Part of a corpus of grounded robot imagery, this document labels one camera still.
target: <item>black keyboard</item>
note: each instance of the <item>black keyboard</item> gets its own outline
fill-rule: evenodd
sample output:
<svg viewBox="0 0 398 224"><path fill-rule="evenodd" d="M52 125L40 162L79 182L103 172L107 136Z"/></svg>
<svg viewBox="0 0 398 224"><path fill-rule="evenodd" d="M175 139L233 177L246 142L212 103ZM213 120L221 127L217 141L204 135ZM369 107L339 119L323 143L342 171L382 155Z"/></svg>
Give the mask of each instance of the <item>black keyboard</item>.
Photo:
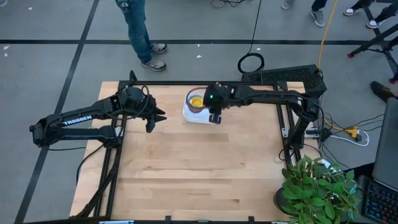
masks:
<svg viewBox="0 0 398 224"><path fill-rule="evenodd" d="M398 192L372 180L363 202L365 217L379 223L398 224Z"/></svg>

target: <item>gray floor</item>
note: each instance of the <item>gray floor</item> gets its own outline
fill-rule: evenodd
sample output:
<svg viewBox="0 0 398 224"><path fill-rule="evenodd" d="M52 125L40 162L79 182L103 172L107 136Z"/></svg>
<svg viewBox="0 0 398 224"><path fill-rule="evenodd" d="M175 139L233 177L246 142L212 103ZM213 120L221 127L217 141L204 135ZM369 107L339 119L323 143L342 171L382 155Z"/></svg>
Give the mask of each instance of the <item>gray floor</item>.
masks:
<svg viewBox="0 0 398 224"><path fill-rule="evenodd" d="M249 40L252 36L258 0L231 8L213 9L210 0L147 0L147 26L154 40ZM93 1L9 0L0 7L1 40L79 40ZM340 1L327 40L369 40L365 13L345 17L342 10L355 0ZM375 3L376 17L388 4ZM324 29L308 14L311 1L297 1L283 11L280 1L263 1L256 40L321 40ZM325 10L330 15L333 1ZM389 19L380 28L397 22ZM88 40L127 40L127 30L112 0L100 0ZM67 77L76 44L0 44L0 223L13 223L32 175L39 148L32 144L29 125L53 113ZM369 84L387 85L392 70L382 54L364 52L354 59L346 54L357 45L327 45L321 68L328 91L322 106L342 126L371 118L384 111ZM173 44L159 59L168 63L162 73L144 70L129 45L85 45L78 62L63 111L87 106L97 99L101 82L126 80L134 69L140 80L239 80L236 63L247 51L244 44ZM263 54L266 69L317 63L318 45L255 45ZM248 60L244 69L254 69ZM374 161L380 130L371 131L368 147L338 139L325 143L336 158L354 167ZM84 146L84 142L63 142L54 148ZM75 171L83 151L49 152L25 222L67 218L75 191Z"/></svg>

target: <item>wooden tabletop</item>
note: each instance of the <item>wooden tabletop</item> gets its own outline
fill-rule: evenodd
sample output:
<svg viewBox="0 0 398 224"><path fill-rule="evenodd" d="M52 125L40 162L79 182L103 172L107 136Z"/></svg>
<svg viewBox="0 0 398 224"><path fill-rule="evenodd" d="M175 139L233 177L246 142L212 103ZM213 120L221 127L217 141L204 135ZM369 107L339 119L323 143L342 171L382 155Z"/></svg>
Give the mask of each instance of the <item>wooden tabletop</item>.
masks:
<svg viewBox="0 0 398 224"><path fill-rule="evenodd" d="M114 94L117 87L118 82L103 82L99 99ZM150 134L145 121L127 122L112 219L164 220L171 215L173 220L247 221L248 216L256 221L288 220L272 201L284 181L285 167L278 159L282 140L275 105L224 110L220 125L188 123L183 103L196 86L148 87L167 120L157 123ZM304 91L302 83L288 87ZM107 124L110 121L93 121L94 127ZM305 143L317 148L314 139ZM88 141L85 156L100 144ZM104 152L81 168L71 215L80 212L97 190ZM319 156L307 146L301 154ZM106 192L101 214L107 199Z"/></svg>

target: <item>potted plant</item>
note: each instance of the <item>potted plant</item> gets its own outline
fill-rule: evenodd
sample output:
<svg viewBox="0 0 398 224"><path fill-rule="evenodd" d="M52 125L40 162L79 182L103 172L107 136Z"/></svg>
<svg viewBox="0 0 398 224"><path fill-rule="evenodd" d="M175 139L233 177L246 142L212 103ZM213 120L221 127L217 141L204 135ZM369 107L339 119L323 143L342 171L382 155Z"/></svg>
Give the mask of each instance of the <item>potted plant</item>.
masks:
<svg viewBox="0 0 398 224"><path fill-rule="evenodd" d="M296 166L282 169L286 178L275 194L275 205L290 215L290 223L337 224L343 217L354 219L360 202L354 172L346 174L340 165L326 168L321 158L304 156Z"/></svg>

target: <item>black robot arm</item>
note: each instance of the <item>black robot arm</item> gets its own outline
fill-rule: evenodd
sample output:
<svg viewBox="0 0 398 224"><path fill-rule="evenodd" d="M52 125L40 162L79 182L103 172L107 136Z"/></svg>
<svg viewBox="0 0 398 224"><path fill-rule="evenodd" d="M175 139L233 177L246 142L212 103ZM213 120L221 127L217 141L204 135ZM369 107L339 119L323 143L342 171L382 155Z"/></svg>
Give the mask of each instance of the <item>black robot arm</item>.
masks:
<svg viewBox="0 0 398 224"><path fill-rule="evenodd" d="M165 112L156 107L156 100L152 95L144 94L143 88L126 86L115 95L99 100L89 107L48 115L29 128L34 144L49 147L61 140L97 139L106 147L116 147L119 144L118 132L112 126L90 129L65 127L91 119L117 118L119 115L131 116L128 119L146 119L146 131L152 132L156 122L166 119L160 116Z"/></svg>
<svg viewBox="0 0 398 224"><path fill-rule="evenodd" d="M254 90L250 86L209 85L203 104L209 109L209 121L221 123L221 111L230 106L248 106L252 103L287 105L298 116L298 122L290 127L287 144L295 149L303 148L305 130L310 122L318 119L319 103L314 97L297 91Z"/></svg>

